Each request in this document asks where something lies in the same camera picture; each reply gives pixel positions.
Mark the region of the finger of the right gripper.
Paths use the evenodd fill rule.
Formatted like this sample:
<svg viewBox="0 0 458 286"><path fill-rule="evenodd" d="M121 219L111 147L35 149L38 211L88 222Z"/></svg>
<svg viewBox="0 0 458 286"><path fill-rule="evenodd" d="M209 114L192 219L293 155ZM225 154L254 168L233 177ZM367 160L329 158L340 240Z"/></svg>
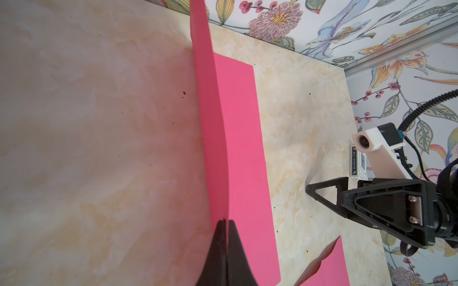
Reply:
<svg viewBox="0 0 458 286"><path fill-rule="evenodd" d="M305 192L339 216L348 216L348 210L341 205L341 193L348 190L348 180L348 177L340 177L309 184Z"/></svg>

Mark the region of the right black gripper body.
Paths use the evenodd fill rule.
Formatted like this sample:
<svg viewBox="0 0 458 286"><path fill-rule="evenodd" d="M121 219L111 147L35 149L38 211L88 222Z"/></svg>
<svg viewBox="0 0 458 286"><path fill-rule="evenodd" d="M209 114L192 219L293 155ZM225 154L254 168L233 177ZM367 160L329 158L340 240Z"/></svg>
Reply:
<svg viewBox="0 0 458 286"><path fill-rule="evenodd" d="M411 247L426 249L441 238L458 246L458 162L436 182L395 179L339 194L351 220L362 219Z"/></svg>

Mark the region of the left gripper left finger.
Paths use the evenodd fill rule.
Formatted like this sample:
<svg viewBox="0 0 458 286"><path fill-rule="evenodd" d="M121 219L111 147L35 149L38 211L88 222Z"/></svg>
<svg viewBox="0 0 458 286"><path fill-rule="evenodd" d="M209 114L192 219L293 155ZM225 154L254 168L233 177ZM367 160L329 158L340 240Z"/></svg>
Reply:
<svg viewBox="0 0 458 286"><path fill-rule="evenodd" d="M196 286L226 286L226 220L219 220L213 233L206 261Z"/></svg>

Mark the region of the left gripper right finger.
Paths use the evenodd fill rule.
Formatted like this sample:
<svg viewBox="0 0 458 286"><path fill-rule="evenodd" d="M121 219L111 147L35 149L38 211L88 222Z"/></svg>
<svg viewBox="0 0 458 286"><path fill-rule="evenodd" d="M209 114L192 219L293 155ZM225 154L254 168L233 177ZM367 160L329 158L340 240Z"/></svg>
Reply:
<svg viewBox="0 0 458 286"><path fill-rule="evenodd" d="M228 286L257 286L243 249L236 224L229 220L227 233L227 285Z"/></svg>

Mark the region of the pink paper sheet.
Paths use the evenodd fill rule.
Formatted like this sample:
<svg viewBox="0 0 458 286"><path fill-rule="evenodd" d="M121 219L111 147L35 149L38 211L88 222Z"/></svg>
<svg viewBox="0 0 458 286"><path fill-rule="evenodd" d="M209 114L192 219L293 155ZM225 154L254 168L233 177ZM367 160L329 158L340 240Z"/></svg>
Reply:
<svg viewBox="0 0 458 286"><path fill-rule="evenodd" d="M342 237L329 244L313 260L295 286L349 286Z"/></svg>

